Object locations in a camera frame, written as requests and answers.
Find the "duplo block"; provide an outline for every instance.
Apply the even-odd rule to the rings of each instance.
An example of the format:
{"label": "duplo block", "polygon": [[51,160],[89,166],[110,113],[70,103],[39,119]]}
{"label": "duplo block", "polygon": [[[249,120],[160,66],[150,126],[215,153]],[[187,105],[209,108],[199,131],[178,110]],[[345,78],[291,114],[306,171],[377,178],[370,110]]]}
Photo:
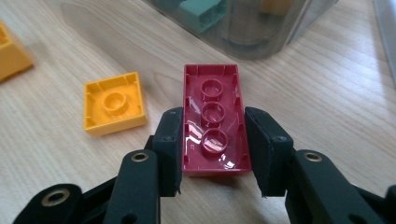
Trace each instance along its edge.
{"label": "duplo block", "polygon": [[238,175],[251,170],[237,66],[185,66],[182,170]]}
{"label": "duplo block", "polygon": [[0,81],[32,65],[20,40],[0,22]]}
{"label": "duplo block", "polygon": [[137,72],[85,85],[84,129],[93,136],[146,124]]}
{"label": "duplo block", "polygon": [[225,0],[187,0],[179,5],[180,21],[194,32],[202,33],[224,17]]}

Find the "yellow lego brick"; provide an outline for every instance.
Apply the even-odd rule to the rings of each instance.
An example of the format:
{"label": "yellow lego brick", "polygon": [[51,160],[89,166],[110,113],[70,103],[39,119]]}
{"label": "yellow lego brick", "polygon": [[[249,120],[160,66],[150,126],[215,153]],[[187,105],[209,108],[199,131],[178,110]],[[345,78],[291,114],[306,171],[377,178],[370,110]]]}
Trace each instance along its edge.
{"label": "yellow lego brick", "polygon": [[93,136],[146,124],[137,72],[85,84],[84,129]]}
{"label": "yellow lego brick", "polygon": [[261,12],[276,16],[285,16],[291,7],[292,0],[262,0]]}
{"label": "yellow lego brick", "polygon": [[0,22],[0,81],[32,65],[19,39]]}

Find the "wooden table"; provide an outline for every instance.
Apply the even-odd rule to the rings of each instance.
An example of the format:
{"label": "wooden table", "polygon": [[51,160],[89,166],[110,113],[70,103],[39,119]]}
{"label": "wooden table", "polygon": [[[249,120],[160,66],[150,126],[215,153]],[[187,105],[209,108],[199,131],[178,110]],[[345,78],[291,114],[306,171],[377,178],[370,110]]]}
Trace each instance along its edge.
{"label": "wooden table", "polygon": [[[326,154],[351,183],[381,196],[396,184],[396,90],[372,1],[340,1],[257,62],[223,55],[142,1],[2,1],[0,20],[35,61],[0,84],[0,223],[49,186],[87,191],[115,176],[162,113],[182,105],[186,63],[237,63],[244,104],[269,112],[295,148]],[[148,124],[86,134],[84,83],[132,71]],[[284,199],[261,198],[253,174],[185,176],[181,190],[162,199],[163,223],[289,223]]]}

